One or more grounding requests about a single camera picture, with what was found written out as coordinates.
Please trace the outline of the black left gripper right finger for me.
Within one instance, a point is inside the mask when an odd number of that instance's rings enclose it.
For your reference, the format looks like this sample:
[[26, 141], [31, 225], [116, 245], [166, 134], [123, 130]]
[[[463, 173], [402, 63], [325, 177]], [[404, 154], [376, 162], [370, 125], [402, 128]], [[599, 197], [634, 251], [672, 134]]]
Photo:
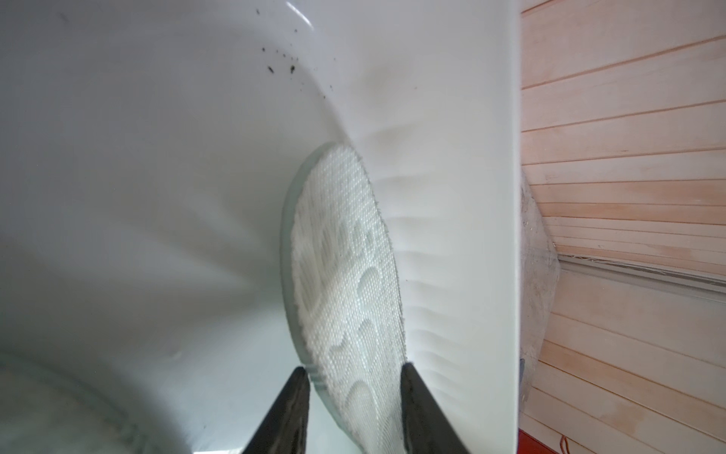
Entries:
[[425, 385], [415, 366], [401, 371], [404, 446], [410, 454], [467, 454], [461, 439]]

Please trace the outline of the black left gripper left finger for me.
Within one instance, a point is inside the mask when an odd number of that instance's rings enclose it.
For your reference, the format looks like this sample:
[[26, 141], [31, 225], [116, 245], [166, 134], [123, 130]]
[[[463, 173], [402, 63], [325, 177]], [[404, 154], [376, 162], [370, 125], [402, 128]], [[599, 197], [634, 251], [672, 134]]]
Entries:
[[243, 454], [305, 454], [310, 382], [295, 368]]

